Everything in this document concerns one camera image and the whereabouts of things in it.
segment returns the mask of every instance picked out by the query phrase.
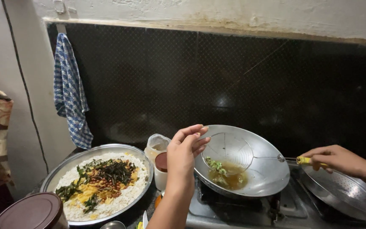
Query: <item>frying oil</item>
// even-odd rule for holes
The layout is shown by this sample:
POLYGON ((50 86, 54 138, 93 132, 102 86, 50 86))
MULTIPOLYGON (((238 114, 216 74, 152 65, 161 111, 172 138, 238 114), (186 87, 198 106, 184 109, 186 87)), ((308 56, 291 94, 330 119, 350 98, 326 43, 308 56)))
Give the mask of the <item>frying oil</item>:
POLYGON ((209 171, 209 180, 214 184, 227 190, 239 190, 247 185, 248 176, 241 168, 231 163, 222 163, 222 168, 227 171, 226 175, 212 169, 209 171))

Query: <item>gas stove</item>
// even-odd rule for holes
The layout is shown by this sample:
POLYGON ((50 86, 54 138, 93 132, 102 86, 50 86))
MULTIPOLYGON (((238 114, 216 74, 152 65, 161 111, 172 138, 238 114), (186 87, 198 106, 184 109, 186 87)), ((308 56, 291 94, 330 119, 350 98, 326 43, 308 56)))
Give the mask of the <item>gas stove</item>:
POLYGON ((196 179, 186 226, 195 229, 366 228, 366 221, 343 215, 309 193, 298 180, 297 171, 295 167, 289 184, 280 193, 255 200, 227 198, 196 179))

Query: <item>cable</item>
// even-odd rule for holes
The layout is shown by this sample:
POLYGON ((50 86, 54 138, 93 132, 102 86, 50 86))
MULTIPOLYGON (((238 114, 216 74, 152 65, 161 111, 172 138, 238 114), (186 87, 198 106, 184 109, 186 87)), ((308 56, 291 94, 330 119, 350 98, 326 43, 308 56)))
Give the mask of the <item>cable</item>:
POLYGON ((49 174, 49 167, 48 167, 48 163, 47 163, 46 158, 45 158, 45 152, 43 151, 42 141, 40 140, 40 135, 39 135, 39 131, 38 131, 37 126, 36 126, 35 117, 33 116, 33 109, 32 109, 32 104, 31 104, 31 98, 29 97, 28 86, 26 85, 26 81, 25 81, 25 78, 24 78, 24 73, 22 72, 21 62, 19 61, 19 54, 18 54, 18 49, 16 47, 15 37, 13 35, 13 29, 12 29, 11 20, 9 19, 9 15, 8 15, 8 11, 7 11, 7 6, 5 5, 5 0, 1 0, 1 1, 3 3, 3 7, 4 7, 4 11, 5 11, 5 16, 7 17, 7 21, 8 21, 8 25, 9 25, 9 30, 11 31, 13 48, 15 49, 16 60, 18 61, 19 72, 21 73, 22 81, 24 83, 24 87, 25 87, 25 91, 26 91, 26 96, 28 97, 28 103, 29 103, 29 109, 30 109, 30 117, 32 118, 33 126, 35 127, 35 130, 36 130, 37 139, 39 140, 40 151, 42 152, 43 161, 45 162, 45 165, 46 165, 46 172, 49 174))

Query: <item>black countertop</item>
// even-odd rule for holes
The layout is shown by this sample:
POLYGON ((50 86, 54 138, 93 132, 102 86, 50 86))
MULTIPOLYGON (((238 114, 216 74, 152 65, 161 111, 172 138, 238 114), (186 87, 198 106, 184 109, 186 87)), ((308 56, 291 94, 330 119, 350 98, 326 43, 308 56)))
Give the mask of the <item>black countertop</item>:
MULTIPOLYGON (((66 158, 69 158, 73 156, 76 153, 82 152, 81 149, 75 149, 72 153, 70 153, 69 156, 66 158)), ((30 192, 28 195, 32 195, 35 193, 40 192, 40 188, 43 184, 43 180, 41 180, 30 192)), ((149 186, 149 189, 146 191, 145 195, 142 196, 142 198, 133 205, 130 209, 126 210, 119 216, 116 216, 109 221, 121 221, 123 224, 125 224, 127 229, 134 229, 139 222, 142 221, 142 216, 144 212, 146 211, 146 214, 148 216, 148 219, 150 219, 153 215, 153 212, 155 211, 155 200, 160 195, 160 191, 156 189, 155 181, 152 179, 152 182, 149 186)), ((105 221, 102 223, 98 223, 92 226, 71 226, 70 228, 80 228, 80 229, 99 229, 101 226, 106 224, 109 221, 105 221)))

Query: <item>brown jar lid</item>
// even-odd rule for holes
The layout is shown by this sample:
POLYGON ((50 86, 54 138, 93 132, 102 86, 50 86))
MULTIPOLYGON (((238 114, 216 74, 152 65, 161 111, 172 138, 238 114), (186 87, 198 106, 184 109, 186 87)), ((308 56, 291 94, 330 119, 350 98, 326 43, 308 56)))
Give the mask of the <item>brown jar lid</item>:
POLYGON ((60 197, 51 192, 27 196, 0 214, 0 229, 50 229, 63 213, 60 197))
POLYGON ((161 172, 168 172, 168 156, 166 152, 160 153, 156 156, 155 166, 161 172))

